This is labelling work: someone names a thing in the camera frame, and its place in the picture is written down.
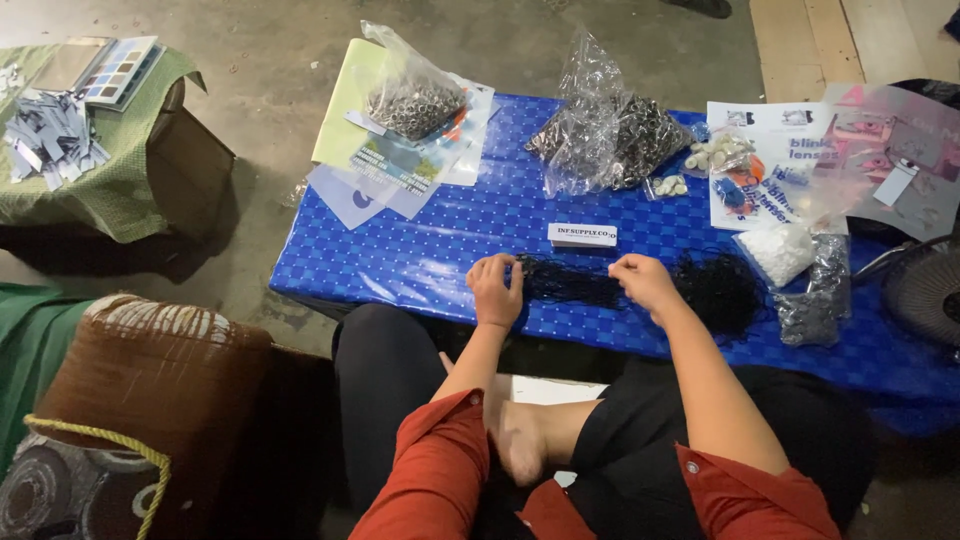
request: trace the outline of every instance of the bare foot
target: bare foot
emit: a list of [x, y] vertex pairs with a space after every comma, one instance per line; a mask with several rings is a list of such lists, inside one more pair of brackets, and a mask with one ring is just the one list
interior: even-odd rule
[[546, 439], [537, 420], [540, 405], [505, 401], [498, 422], [490, 427], [500, 463], [516, 485], [529, 485], [543, 473]]

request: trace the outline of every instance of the black string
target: black string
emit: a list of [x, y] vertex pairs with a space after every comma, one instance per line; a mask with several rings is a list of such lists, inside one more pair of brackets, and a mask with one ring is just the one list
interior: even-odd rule
[[547, 304], [575, 303], [624, 309], [623, 289], [607, 275], [607, 268], [570, 264], [547, 255], [521, 253], [523, 297]]
[[743, 257], [706, 248], [700, 260], [689, 250], [670, 265], [670, 277], [707, 330], [725, 342], [744, 341], [747, 329], [765, 311], [763, 284]]

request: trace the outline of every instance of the black pants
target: black pants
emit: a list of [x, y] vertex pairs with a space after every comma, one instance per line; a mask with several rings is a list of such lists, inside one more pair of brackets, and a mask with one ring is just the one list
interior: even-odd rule
[[[362, 306], [337, 328], [344, 452], [354, 506], [370, 507], [393, 464], [396, 430], [430, 398], [446, 373], [427, 332], [393, 307]], [[824, 380], [763, 366], [734, 369], [777, 434], [791, 465], [812, 478], [845, 529], [873, 476], [876, 441], [865, 411]], [[577, 441], [567, 494], [605, 538], [703, 538], [674, 442], [687, 443], [673, 366], [628, 362], [601, 395]], [[526, 538], [513, 511], [527, 490], [494, 463], [474, 536]]]

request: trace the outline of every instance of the blue checkered tablecloth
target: blue checkered tablecloth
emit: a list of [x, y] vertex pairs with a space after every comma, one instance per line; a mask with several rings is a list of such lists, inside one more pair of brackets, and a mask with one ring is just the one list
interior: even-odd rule
[[[413, 220], [384, 210], [348, 231], [308, 189], [270, 279], [270, 288], [309, 306], [377, 302], [452, 321], [474, 321], [464, 275], [480, 257], [497, 252], [555, 253], [575, 263], [606, 265], [621, 254], [642, 253], [665, 263], [685, 248], [735, 249], [732, 232], [709, 225], [708, 185], [689, 179], [689, 195], [648, 202], [639, 190], [584, 197], [543, 197], [542, 164], [523, 143], [556, 110], [554, 99], [496, 94], [500, 111], [487, 131], [476, 187], [443, 185]], [[674, 112], [686, 125], [705, 120]], [[680, 157], [662, 174], [676, 171]], [[616, 250], [557, 250], [547, 223], [615, 225]], [[855, 238], [852, 267], [884, 251]], [[526, 334], [596, 347], [668, 356], [666, 337], [639, 309], [529, 303]], [[901, 331], [882, 313], [879, 285], [855, 289], [853, 318], [842, 323], [836, 346], [793, 349], [780, 343], [776, 316], [757, 323], [745, 342], [721, 347], [731, 364], [767, 364], [810, 372], [848, 388], [892, 400], [960, 404], [960, 370], [936, 347]]]

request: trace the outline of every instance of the green cloth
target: green cloth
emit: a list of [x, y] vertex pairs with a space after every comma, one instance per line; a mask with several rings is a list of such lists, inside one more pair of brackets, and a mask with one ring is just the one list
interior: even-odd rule
[[[0, 67], [16, 62], [27, 81], [31, 81], [58, 48], [58, 45], [44, 45], [0, 49]], [[88, 107], [96, 137], [110, 154], [110, 160], [85, 172], [74, 183], [64, 180], [63, 187], [56, 191], [50, 191], [39, 174], [20, 184], [11, 184], [12, 160], [7, 149], [0, 148], [0, 224], [27, 226], [80, 221], [121, 243], [165, 230], [167, 222], [160, 215], [147, 184], [147, 139], [167, 91], [184, 76], [190, 76], [204, 87], [193, 62], [168, 48], [126, 112]], [[15, 114], [13, 97], [0, 101], [0, 123], [6, 123]]]
[[33, 411], [63, 363], [92, 300], [47, 286], [0, 282], [0, 482]]

